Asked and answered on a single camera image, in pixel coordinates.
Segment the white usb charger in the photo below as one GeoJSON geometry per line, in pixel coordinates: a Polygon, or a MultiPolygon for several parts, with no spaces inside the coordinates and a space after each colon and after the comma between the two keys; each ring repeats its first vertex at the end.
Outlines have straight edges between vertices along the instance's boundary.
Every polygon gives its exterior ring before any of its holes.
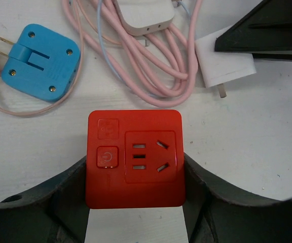
{"type": "Polygon", "coordinates": [[[217,87],[221,98],[227,96],[225,83],[257,72],[251,54],[219,53],[214,50],[215,41],[228,29],[223,28],[195,41],[205,87],[217,87]]]}

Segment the blue plug adapter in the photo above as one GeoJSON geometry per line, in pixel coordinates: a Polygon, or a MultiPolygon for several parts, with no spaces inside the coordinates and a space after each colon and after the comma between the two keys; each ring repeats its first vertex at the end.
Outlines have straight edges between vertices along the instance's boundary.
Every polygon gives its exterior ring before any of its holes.
{"type": "Polygon", "coordinates": [[[69,90],[79,60],[80,49],[73,40],[29,24],[13,44],[1,78],[20,92],[53,103],[69,90]]]}

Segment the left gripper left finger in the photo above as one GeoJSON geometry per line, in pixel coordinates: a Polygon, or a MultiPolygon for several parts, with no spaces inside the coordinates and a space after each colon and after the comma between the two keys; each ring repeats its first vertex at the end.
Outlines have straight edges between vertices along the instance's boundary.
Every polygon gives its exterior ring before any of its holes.
{"type": "Polygon", "coordinates": [[[0,242],[84,242],[86,158],[0,202],[0,242]]]}

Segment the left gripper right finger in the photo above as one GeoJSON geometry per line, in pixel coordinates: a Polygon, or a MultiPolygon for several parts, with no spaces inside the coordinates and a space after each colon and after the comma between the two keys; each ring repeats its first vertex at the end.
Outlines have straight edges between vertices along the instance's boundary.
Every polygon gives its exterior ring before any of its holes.
{"type": "Polygon", "coordinates": [[[275,200],[241,189],[185,155],[189,242],[292,242],[292,198],[275,200]]]}

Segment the red cube adapter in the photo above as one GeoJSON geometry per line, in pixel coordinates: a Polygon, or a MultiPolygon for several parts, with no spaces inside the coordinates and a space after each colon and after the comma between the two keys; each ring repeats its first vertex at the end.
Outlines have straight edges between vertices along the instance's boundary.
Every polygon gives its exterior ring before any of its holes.
{"type": "Polygon", "coordinates": [[[179,207],[185,199],[183,125],[178,111],[90,113],[85,185],[89,208],[179,207]]]}

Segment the white plug adapter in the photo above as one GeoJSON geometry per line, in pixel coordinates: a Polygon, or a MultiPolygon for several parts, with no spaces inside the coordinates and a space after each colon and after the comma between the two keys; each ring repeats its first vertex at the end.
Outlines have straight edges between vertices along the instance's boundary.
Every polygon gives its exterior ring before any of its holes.
{"type": "Polygon", "coordinates": [[[114,5],[124,29],[132,36],[164,30],[175,16],[170,0],[117,0],[114,5]]]}

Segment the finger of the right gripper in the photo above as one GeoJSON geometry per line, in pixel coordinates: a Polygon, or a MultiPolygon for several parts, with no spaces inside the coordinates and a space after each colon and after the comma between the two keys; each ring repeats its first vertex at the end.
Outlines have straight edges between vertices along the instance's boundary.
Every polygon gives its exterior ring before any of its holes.
{"type": "Polygon", "coordinates": [[[216,39],[214,50],[292,61],[292,1],[261,1],[216,39]]]}

